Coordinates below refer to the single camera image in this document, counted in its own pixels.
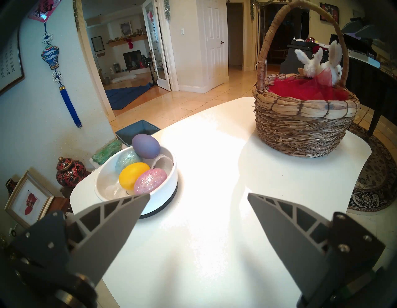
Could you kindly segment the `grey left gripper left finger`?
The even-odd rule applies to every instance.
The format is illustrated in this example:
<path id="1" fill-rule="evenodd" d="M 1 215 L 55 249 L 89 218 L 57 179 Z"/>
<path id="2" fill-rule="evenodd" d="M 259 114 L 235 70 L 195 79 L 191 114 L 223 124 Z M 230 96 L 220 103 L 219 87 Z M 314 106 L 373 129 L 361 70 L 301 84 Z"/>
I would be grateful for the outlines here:
<path id="1" fill-rule="evenodd" d="M 12 262 L 26 283 L 53 287 L 94 287 L 126 243 L 150 194 L 89 206 L 67 221 L 54 211 L 17 236 Z"/>

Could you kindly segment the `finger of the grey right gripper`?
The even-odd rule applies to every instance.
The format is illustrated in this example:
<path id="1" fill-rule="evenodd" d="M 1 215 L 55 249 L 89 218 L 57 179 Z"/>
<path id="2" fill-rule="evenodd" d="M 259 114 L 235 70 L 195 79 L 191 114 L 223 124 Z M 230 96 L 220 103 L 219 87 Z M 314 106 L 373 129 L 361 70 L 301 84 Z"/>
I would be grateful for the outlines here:
<path id="1" fill-rule="evenodd" d="M 355 33 L 355 31 L 359 30 L 365 25 L 372 25 L 370 23 L 370 20 L 366 17 L 357 17 L 357 18 L 351 18 L 350 22 L 348 22 L 342 29 L 342 33 Z"/>
<path id="2" fill-rule="evenodd" d="M 366 39 L 386 40 L 386 35 L 378 30 L 374 25 L 365 25 L 355 31 L 355 36 Z"/>

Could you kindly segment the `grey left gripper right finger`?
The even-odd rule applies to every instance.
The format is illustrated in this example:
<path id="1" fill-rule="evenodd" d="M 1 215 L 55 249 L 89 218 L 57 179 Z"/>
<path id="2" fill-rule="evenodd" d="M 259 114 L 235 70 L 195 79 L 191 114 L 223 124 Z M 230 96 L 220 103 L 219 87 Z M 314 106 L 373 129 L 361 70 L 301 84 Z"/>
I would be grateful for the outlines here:
<path id="1" fill-rule="evenodd" d="M 309 208 L 249 193 L 267 239 L 302 294 L 331 293 L 372 270 L 385 244 L 345 213 L 329 221 Z"/>

